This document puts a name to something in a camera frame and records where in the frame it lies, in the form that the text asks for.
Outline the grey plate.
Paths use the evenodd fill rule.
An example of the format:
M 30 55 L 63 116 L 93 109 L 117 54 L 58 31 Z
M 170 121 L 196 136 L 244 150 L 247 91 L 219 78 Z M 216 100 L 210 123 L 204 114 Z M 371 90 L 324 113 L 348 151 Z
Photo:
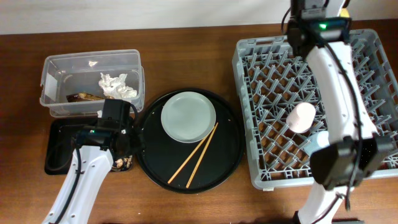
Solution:
M 160 120 L 169 137 L 178 142 L 193 143 L 210 134 L 216 123 L 216 110 L 204 95 L 183 91 L 166 101 Z

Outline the yellow bowl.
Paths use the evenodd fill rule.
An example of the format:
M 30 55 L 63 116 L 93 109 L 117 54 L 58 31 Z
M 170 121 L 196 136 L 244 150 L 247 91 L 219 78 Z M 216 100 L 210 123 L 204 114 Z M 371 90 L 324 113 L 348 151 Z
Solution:
M 347 8 L 342 8 L 340 11 L 340 17 L 350 18 Z

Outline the wooden chopstick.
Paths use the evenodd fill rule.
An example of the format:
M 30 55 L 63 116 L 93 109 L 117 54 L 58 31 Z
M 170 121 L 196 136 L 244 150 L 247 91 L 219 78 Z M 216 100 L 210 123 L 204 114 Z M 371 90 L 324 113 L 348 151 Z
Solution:
M 193 157 L 193 155 L 197 152 L 197 150 L 199 150 L 199 148 L 201 147 L 201 145 L 205 142 L 205 140 L 210 136 L 210 134 L 207 134 L 196 146 L 196 148 L 194 148 L 194 150 L 190 153 L 190 155 L 184 160 L 184 162 L 180 165 L 180 167 L 174 172 L 174 174 L 171 176 L 171 178 L 167 181 L 168 184 L 170 184 L 174 178 L 176 178 L 176 176 L 180 173 L 180 171 L 185 167 L 185 165 L 189 162 L 189 160 Z
M 190 178 L 189 178 L 189 180 L 188 180 L 188 182 L 187 182 L 187 184 L 186 184 L 186 186 L 185 186 L 187 189 L 190 187 L 190 185 L 191 185 L 191 183 L 192 183 L 192 180 L 193 180 L 193 178 L 195 177 L 195 174 L 197 173 L 197 170 L 198 170 L 198 168 L 199 168 L 199 166 L 200 166 L 200 164 L 201 164 L 201 162 L 202 162 L 202 160 L 203 160 L 203 158 L 204 158 L 204 155 L 205 155 L 205 153 L 206 153 L 206 151 L 207 151 L 207 149 L 208 149 L 208 147 L 209 147 L 209 145 L 210 145 L 210 142 L 211 142 L 211 140 L 212 140 L 212 138 L 213 138 L 213 136 L 214 136 L 214 133 L 215 133 L 215 131 L 217 130 L 218 124 L 219 124 L 219 123 L 216 123 L 215 126 L 214 126 L 214 128 L 212 129 L 212 132 L 210 133 L 210 136 L 209 136 L 208 139 L 207 139 L 207 142 L 206 142 L 206 144 L 205 144 L 205 147 L 204 147 L 204 149 L 202 150 L 202 152 L 201 152 L 201 154 L 200 154 L 200 157 L 199 157 L 197 163 L 195 164 L 194 170 L 192 171 L 191 176 L 190 176 Z

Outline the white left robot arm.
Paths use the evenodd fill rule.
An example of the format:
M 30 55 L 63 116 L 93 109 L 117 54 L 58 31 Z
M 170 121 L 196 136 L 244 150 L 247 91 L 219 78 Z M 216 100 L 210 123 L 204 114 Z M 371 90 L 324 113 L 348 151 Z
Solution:
M 85 126 L 71 145 L 70 168 L 44 223 L 87 223 L 108 173 L 131 169 L 133 155 L 145 148 L 142 131 L 133 126 Z

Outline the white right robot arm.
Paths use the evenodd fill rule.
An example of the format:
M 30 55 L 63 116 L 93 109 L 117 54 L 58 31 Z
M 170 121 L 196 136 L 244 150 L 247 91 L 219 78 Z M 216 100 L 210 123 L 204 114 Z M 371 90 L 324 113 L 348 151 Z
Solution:
M 354 74 L 349 32 L 351 18 L 341 12 L 348 1 L 291 0 L 287 40 L 295 56 L 314 74 L 328 122 L 327 147 L 310 156 L 315 179 L 294 223 L 331 223 L 343 203 L 369 177 L 394 146 L 378 134 L 363 103 Z

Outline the blue cup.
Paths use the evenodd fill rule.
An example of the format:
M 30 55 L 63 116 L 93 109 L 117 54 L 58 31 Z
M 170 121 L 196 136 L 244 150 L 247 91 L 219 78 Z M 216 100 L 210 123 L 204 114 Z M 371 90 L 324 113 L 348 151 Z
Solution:
M 303 149 L 304 152 L 308 156 L 311 156 L 313 152 L 328 147 L 330 145 L 328 137 L 329 137 L 328 131 L 320 131 L 311 135 L 308 138 L 310 142 Z

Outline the pink cup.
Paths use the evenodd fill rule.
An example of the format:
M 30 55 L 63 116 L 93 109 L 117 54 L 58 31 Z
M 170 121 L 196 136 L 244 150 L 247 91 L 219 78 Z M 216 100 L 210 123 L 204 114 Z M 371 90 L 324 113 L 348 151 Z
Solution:
M 294 133 L 304 133 L 310 129 L 315 118 L 315 107 L 307 102 L 302 102 L 290 112 L 286 119 L 289 129 Z

